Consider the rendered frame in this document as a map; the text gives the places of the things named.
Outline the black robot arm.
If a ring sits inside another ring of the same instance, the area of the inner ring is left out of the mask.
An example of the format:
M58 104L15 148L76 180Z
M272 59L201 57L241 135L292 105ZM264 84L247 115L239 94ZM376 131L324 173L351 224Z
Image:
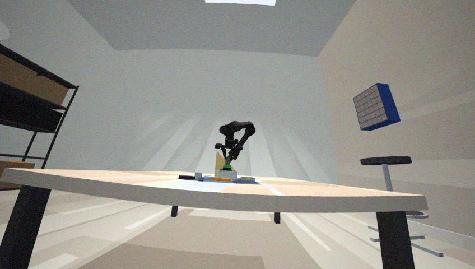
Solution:
M245 129L245 134L241 138L241 140L238 142L238 139L234 138L227 138L226 140L226 145L228 146L235 146L237 144L238 146L243 146L245 141L249 138L249 136L252 136L255 133L255 127L254 124L250 121L248 122L238 122L238 121L233 121L229 124L226 124L225 126L221 126L219 129L219 132L225 135L226 137L234 137L234 133L240 131L241 129ZM240 151L235 151L233 154L232 159L230 162L234 159L236 160L237 157L239 156Z

